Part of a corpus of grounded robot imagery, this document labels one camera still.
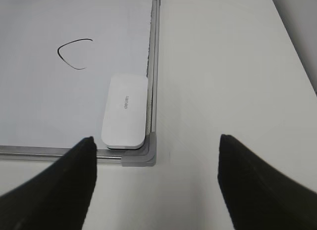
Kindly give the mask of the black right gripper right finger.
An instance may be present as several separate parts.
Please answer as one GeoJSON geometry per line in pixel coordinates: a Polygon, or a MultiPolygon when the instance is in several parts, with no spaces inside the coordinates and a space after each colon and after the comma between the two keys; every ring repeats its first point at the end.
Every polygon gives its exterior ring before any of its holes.
{"type": "Polygon", "coordinates": [[[218,184],[236,230],[315,230],[317,194],[221,135],[218,184]]]}

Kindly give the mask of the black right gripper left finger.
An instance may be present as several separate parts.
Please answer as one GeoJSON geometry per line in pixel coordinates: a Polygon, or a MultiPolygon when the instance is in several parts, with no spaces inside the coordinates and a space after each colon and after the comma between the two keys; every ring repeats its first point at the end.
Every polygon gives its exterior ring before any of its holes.
{"type": "Polygon", "coordinates": [[[0,197],[2,230],[80,230],[97,181],[97,146],[82,139],[61,158],[0,197]]]}

